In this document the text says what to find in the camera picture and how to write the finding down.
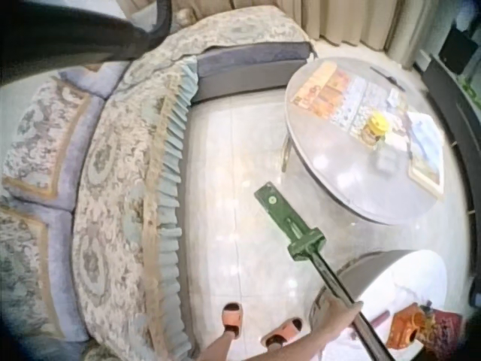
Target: slipper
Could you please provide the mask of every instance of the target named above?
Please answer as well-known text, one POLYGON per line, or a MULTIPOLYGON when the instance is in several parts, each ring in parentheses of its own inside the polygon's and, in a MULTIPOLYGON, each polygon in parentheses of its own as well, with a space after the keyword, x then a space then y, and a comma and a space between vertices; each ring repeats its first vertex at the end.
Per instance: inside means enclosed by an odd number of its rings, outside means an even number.
POLYGON ((235 334, 234 340, 241 336, 243 315, 242 306, 236 302, 228 303, 222 310, 222 324, 226 331, 232 331, 235 334))
POLYGON ((269 346, 269 344, 272 344, 273 342, 284 344, 297 336, 301 330, 302 320, 298 317, 291 318, 274 331, 264 336, 261 340, 261 344, 264 347, 269 346))

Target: table leg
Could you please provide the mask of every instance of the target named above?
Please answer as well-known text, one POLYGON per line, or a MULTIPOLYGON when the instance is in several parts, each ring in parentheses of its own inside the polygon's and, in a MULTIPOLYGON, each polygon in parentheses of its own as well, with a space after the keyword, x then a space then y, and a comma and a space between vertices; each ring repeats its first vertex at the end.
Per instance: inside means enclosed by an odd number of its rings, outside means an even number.
POLYGON ((286 173, 287 169, 287 162, 289 161, 289 156, 291 155, 291 149, 292 149, 292 139, 290 134, 288 133, 286 135, 286 139, 284 140, 284 145, 283 145, 283 154, 282 154, 282 167, 281 171, 283 173, 286 173))

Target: book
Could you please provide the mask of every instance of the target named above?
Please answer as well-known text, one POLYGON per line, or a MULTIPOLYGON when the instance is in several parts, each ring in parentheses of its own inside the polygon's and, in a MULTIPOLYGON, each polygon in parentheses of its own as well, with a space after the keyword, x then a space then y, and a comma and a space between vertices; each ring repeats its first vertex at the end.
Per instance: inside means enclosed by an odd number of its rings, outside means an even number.
POLYGON ((443 137, 428 114, 408 111, 410 166, 408 174, 437 198, 444 194, 443 137))

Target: floral bedspread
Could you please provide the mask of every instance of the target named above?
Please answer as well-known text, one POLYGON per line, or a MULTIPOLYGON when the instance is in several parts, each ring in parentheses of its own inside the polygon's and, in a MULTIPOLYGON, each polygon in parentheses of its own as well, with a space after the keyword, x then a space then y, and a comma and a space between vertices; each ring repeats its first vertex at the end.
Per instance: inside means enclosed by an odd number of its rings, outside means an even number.
POLYGON ((186 359, 191 347, 177 295, 175 217, 186 114, 197 90, 188 55, 307 40, 275 7, 217 14, 133 62, 107 101, 80 179, 72 262, 89 333, 121 359, 186 359))

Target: wall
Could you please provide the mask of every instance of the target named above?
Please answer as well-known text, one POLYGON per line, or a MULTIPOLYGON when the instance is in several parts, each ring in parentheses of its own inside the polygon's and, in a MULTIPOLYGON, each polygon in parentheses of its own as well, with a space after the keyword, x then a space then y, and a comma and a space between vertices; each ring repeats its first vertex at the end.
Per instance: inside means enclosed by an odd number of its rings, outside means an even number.
POLYGON ((452 21, 461 9, 462 0, 439 0, 434 22, 429 35, 424 40, 416 57, 416 64, 425 70, 430 61, 430 54, 438 54, 451 29, 452 21))
POLYGON ((58 6, 68 6, 70 8, 79 8, 98 13, 109 14, 113 17, 125 18, 126 16, 120 9, 116 0, 31 0, 42 4, 51 4, 58 6))

